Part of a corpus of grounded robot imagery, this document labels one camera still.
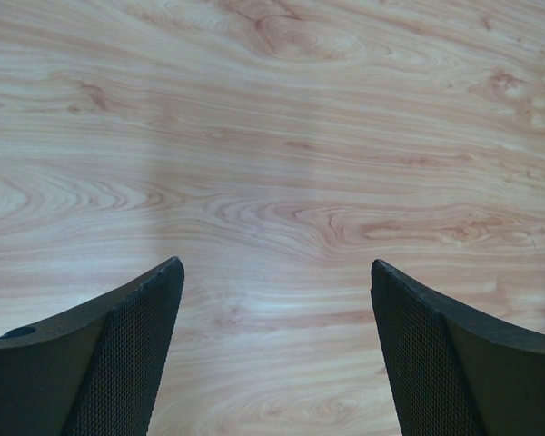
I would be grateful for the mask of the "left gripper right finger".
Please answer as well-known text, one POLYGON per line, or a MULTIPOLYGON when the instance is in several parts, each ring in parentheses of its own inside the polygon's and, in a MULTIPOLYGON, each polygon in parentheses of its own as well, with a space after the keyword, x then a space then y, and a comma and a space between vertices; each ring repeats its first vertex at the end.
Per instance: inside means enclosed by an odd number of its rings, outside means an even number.
POLYGON ((545 435, 545 334, 372 264, 372 309, 401 433, 545 435))

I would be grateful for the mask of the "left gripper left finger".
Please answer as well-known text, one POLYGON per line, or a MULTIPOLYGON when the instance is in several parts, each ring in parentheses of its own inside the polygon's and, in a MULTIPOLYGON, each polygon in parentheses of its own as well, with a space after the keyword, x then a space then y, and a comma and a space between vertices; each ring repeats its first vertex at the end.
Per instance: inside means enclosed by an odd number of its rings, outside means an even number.
POLYGON ((172 257, 0 336, 0 435, 145 435, 183 283, 172 257))

